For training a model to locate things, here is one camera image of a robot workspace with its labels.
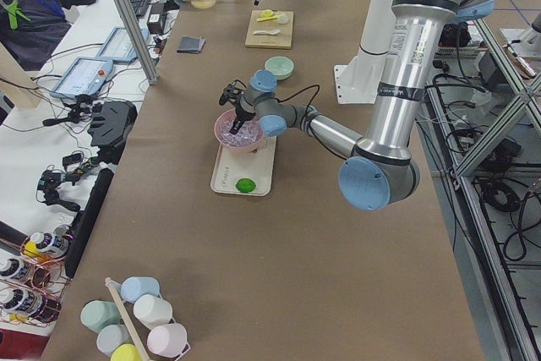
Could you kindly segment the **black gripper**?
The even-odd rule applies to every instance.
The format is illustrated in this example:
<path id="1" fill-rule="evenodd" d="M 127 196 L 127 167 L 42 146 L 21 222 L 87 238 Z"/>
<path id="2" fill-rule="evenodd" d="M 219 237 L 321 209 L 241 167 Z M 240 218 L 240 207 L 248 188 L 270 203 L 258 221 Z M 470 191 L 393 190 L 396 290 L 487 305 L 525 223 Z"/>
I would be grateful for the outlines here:
<path id="1" fill-rule="evenodd" d="M 240 96 L 235 101 L 234 106 L 236 118 L 232 121 L 232 127 L 229 129 L 230 134 L 237 134 L 244 125 L 244 122 L 250 121 L 255 117 L 254 107 L 244 96 Z"/>

